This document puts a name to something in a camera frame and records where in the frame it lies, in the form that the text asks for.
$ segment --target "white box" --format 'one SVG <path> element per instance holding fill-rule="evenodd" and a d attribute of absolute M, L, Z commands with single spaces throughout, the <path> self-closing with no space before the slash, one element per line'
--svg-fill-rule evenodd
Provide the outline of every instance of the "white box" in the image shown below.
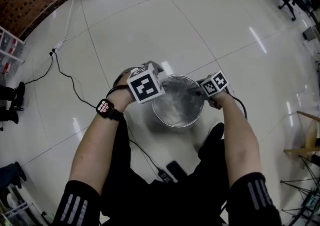
<path fill-rule="evenodd" d="M 126 82 L 138 103 L 144 103 L 165 94 L 151 63 L 133 69 Z"/>

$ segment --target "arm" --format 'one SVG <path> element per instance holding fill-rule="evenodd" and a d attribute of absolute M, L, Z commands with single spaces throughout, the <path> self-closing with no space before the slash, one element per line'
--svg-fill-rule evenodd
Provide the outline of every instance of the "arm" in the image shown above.
<path fill-rule="evenodd" d="M 221 92 L 214 97 L 223 108 L 225 161 L 229 178 L 229 225 L 281 226 L 261 174 L 259 144 L 233 97 Z"/>
<path fill-rule="evenodd" d="M 126 84 L 127 77 L 123 76 L 119 84 Z M 111 93 L 108 100 L 120 112 L 133 101 L 124 89 Z M 118 124 L 100 115 L 93 119 L 75 153 L 53 225 L 98 225 L 100 195 L 109 172 Z"/>
<path fill-rule="evenodd" d="M 259 144 L 235 100 L 224 91 L 214 98 L 223 109 L 225 161 L 231 187 L 242 176 L 261 172 Z"/>
<path fill-rule="evenodd" d="M 118 84 L 127 84 L 127 77 L 122 77 Z M 116 90 L 107 99 L 119 112 L 123 112 L 133 101 L 126 89 Z M 86 183 L 101 195 L 110 168 L 118 124 L 118 121 L 98 114 L 95 116 L 75 153 L 69 180 Z"/>

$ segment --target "hand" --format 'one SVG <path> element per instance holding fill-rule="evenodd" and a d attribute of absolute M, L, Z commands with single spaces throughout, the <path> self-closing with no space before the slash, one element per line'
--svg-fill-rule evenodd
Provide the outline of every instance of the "hand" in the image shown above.
<path fill-rule="evenodd" d="M 119 80 L 117 86 L 127 85 L 127 79 L 129 78 L 129 76 L 130 72 L 124 74 Z M 135 101 L 129 89 L 116 90 L 112 92 L 107 98 L 114 104 L 114 108 L 121 112 L 125 110 L 127 105 Z"/>
<path fill-rule="evenodd" d="M 220 106 L 223 106 L 224 101 L 231 98 L 231 96 L 225 90 L 223 90 L 223 91 L 213 95 L 212 98 L 215 101 L 217 101 Z"/>

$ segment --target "black shoe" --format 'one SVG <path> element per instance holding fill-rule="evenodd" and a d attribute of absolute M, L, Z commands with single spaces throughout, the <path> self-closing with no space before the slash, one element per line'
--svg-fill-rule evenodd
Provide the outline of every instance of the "black shoe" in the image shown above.
<path fill-rule="evenodd" d="M 10 112 L 11 112 L 10 120 L 11 120 L 12 122 L 14 122 L 15 124 L 18 124 L 18 123 L 19 123 L 18 114 L 17 114 L 16 111 L 14 111 L 14 110 L 10 110 Z"/>
<path fill-rule="evenodd" d="M 217 142 L 222 139 L 224 130 L 225 125 L 222 122 L 219 122 L 213 126 L 208 137 L 204 141 L 204 144 L 199 149 L 198 157 L 200 158 L 200 160 L 203 160 L 205 157 L 211 157 L 212 154 L 214 154 L 213 152 L 215 146 L 217 145 Z"/>
<path fill-rule="evenodd" d="M 15 89 L 16 99 L 11 102 L 10 109 L 19 111 L 22 110 L 21 106 L 24 103 L 25 90 L 25 84 L 23 82 L 20 82 L 19 86 Z"/>
<path fill-rule="evenodd" d="M 19 163 L 18 163 L 18 162 L 15 162 L 14 164 L 15 164 L 15 165 L 18 167 L 18 169 L 19 169 L 19 176 L 20 176 L 20 178 L 21 178 L 22 180 L 26 181 L 26 180 L 27 180 L 27 177 L 26 177 L 24 171 L 22 170 L 21 166 L 19 165 Z"/>

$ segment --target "white cable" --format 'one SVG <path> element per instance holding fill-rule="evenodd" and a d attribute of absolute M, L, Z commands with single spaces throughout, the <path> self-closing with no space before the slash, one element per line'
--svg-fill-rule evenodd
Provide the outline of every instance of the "white cable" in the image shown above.
<path fill-rule="evenodd" d="M 76 18 L 75 18 L 75 23 L 74 23 L 74 32 L 73 32 L 72 37 L 70 37 L 70 38 L 68 38 L 68 39 L 64 39 L 64 40 L 63 40 L 63 43 L 64 43 L 65 41 L 69 41 L 69 40 L 73 39 L 73 38 L 76 36 L 76 24 L 77 24 L 77 20 L 78 20 L 79 10 L 80 10 L 80 9 L 82 8 L 82 6 L 86 3 L 86 1 L 87 1 L 87 0 L 84 1 L 84 3 L 79 7 L 79 9 L 78 9 L 78 11 L 77 11 L 77 13 L 76 13 Z"/>
<path fill-rule="evenodd" d="M 66 37 L 67 37 L 67 32 L 68 32 L 68 27 L 69 27 L 69 20 L 70 20 L 70 14 L 71 14 L 71 9 L 72 9 L 73 4 L 74 4 L 74 0 L 72 0 L 71 7 L 70 7 L 70 10 L 69 10 L 69 16 L 68 16 L 68 20 L 66 21 L 66 28 L 65 28 L 65 33 L 64 33 L 64 38 L 63 38 L 63 40 L 65 40 Z"/>

